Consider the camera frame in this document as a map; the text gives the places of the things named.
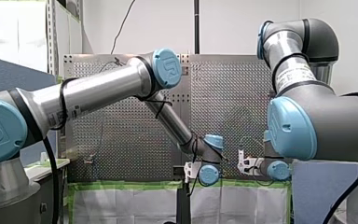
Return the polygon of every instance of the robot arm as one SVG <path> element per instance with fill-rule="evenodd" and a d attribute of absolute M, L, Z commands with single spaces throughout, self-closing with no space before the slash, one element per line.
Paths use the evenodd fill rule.
<path fill-rule="evenodd" d="M 358 93 L 336 96 L 326 83 L 338 57 L 333 30 L 318 20 L 265 23 L 258 52 L 277 92 L 268 105 L 275 151 L 304 161 L 358 161 Z"/>
<path fill-rule="evenodd" d="M 21 148 L 43 140 L 48 130 L 62 126 L 115 102 L 136 96 L 158 114 L 168 135 L 185 153 L 202 156 L 200 180 L 214 184 L 219 177 L 220 154 L 213 143 L 196 139 L 180 118 L 163 101 L 159 90 L 176 86 L 181 78 L 176 55 L 168 49 L 131 58 L 126 65 L 100 74 L 64 81 L 38 91 L 0 91 L 0 162 L 11 159 Z"/>
<path fill-rule="evenodd" d="M 170 105 L 155 103 L 164 101 L 164 96 L 160 92 L 155 93 L 148 100 L 145 102 L 146 105 L 157 115 L 171 140 L 186 154 L 202 157 L 200 168 L 196 169 L 193 166 L 194 169 L 190 169 L 195 173 L 192 176 L 198 175 L 200 183 L 205 186 L 216 183 L 220 177 L 223 138 L 211 134 L 207 134 L 205 138 L 198 138 L 186 127 Z"/>

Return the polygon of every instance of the aluminum tube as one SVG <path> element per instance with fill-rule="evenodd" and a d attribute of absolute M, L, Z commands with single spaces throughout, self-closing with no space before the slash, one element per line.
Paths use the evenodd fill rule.
<path fill-rule="evenodd" d="M 162 93 L 157 92 L 148 100 L 150 101 L 163 101 L 164 96 Z M 161 108 L 162 103 L 145 102 L 147 107 L 156 115 Z M 164 126 L 167 135 L 176 144 L 183 145 L 190 141 L 192 134 L 187 126 L 182 122 L 179 116 L 173 111 L 172 107 L 165 105 L 162 107 L 158 114 L 158 120 Z"/>
<path fill-rule="evenodd" d="M 280 31 L 270 36 L 264 44 L 264 51 L 271 70 L 274 70 L 281 58 L 293 53 L 299 53 L 301 49 L 301 37 L 291 31 Z"/>
<path fill-rule="evenodd" d="M 62 121 L 60 87 L 56 85 L 32 92 L 19 90 L 43 136 Z M 127 65 L 117 69 L 70 81 L 63 95 L 68 119 L 76 119 L 130 96 L 146 96 L 150 90 L 151 79 L 145 65 L 132 58 Z"/>
<path fill-rule="evenodd" d="M 310 70 L 312 70 L 312 73 L 313 73 L 313 75 L 316 76 L 316 79 L 324 82 L 327 85 L 330 85 L 331 76 L 332 76 L 332 72 L 333 72 L 333 64 L 332 63 L 328 63 L 325 65 L 311 63 Z"/>
<path fill-rule="evenodd" d="M 301 57 L 288 57 L 301 53 L 302 40 L 291 31 L 280 31 L 270 36 L 264 44 L 271 70 L 275 70 L 275 88 L 277 92 L 302 81 L 316 80 L 307 61 Z"/>

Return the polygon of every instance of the metal pole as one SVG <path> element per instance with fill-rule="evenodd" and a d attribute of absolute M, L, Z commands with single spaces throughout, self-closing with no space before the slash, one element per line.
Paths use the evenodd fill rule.
<path fill-rule="evenodd" d="M 200 54 L 200 0 L 194 0 L 195 54 Z"/>

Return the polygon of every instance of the pegboard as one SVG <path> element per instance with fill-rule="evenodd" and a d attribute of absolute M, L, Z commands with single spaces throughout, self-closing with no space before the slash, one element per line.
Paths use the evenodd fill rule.
<path fill-rule="evenodd" d="M 263 155 L 271 76 L 255 56 L 190 55 L 191 129 L 224 136 L 224 176 L 243 177 L 238 149 Z"/>
<path fill-rule="evenodd" d="M 126 62 L 130 55 L 67 55 L 65 77 L 86 77 Z M 179 55 L 181 83 L 164 91 L 175 112 L 199 136 L 223 135 L 225 177 L 237 171 L 238 149 L 263 153 L 267 129 L 270 71 L 255 56 Z M 172 166 L 188 160 L 170 142 L 153 113 L 129 98 L 69 122 L 67 148 L 76 149 L 69 166 L 70 182 L 109 180 L 171 180 Z M 95 162 L 84 160 L 95 153 Z"/>
<path fill-rule="evenodd" d="M 65 78 L 87 77 L 114 69 L 130 57 L 65 55 Z M 162 93 L 171 100 L 175 90 Z M 179 101 L 172 103 L 179 108 Z M 154 114 L 134 97 L 69 122 L 66 147 L 76 152 L 72 152 L 69 165 L 70 182 L 172 180 L 174 146 Z M 94 155 L 91 164 L 90 155 Z"/>

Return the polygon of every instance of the metal stand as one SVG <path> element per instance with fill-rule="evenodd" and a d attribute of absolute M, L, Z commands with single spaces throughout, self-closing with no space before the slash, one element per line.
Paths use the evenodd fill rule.
<path fill-rule="evenodd" d="M 187 196 L 190 186 L 185 182 L 184 166 L 173 166 L 173 179 L 182 181 L 182 187 L 176 192 L 176 224 L 191 224 L 190 197 Z"/>

